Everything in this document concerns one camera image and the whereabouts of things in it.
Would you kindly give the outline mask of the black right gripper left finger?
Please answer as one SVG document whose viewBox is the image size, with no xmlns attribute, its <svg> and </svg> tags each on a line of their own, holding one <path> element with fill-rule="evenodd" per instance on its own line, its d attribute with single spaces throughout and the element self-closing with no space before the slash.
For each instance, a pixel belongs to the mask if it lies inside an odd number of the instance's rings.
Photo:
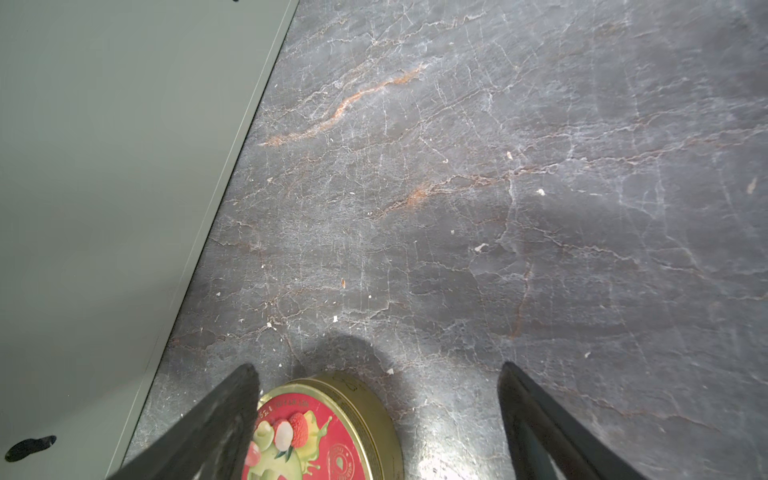
<svg viewBox="0 0 768 480">
<path fill-rule="evenodd" d="M 114 479 L 239 479 L 258 416 L 260 382 L 236 368 Z"/>
</svg>

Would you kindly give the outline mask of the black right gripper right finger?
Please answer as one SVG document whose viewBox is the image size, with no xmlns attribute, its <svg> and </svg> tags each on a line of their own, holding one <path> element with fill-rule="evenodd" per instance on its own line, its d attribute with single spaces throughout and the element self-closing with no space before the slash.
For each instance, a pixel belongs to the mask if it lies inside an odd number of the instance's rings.
<svg viewBox="0 0 768 480">
<path fill-rule="evenodd" d="M 511 361 L 501 368 L 497 394 L 517 479 L 643 477 Z"/>
</svg>

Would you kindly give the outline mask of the red lid tin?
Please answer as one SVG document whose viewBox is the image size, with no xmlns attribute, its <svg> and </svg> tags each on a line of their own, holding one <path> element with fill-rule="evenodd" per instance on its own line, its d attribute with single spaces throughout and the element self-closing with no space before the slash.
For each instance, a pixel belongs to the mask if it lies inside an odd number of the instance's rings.
<svg viewBox="0 0 768 480">
<path fill-rule="evenodd" d="M 243 479 L 403 479 L 389 413 L 357 377 L 325 372 L 266 393 Z"/>
</svg>

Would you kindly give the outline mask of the grey metal cabinet counter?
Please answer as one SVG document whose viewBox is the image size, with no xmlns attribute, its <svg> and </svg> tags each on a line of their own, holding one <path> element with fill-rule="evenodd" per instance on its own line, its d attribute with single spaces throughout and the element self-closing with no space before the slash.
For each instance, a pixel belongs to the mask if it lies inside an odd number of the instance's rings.
<svg viewBox="0 0 768 480">
<path fill-rule="evenodd" d="M 3 478 L 121 466 L 296 8 L 2 3 Z"/>
</svg>

